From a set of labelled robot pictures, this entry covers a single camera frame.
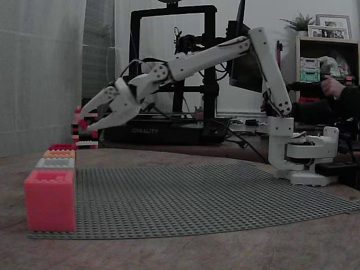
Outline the person's hand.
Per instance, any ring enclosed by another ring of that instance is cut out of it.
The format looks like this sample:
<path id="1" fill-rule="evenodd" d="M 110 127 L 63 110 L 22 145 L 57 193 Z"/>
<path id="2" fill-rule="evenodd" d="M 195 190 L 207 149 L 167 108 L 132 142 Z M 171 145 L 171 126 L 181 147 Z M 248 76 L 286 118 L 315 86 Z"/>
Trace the person's hand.
<path id="1" fill-rule="evenodd" d="M 324 95 L 327 97 L 340 98 L 342 91 L 345 89 L 345 86 L 334 78 L 324 80 L 321 86 Z"/>

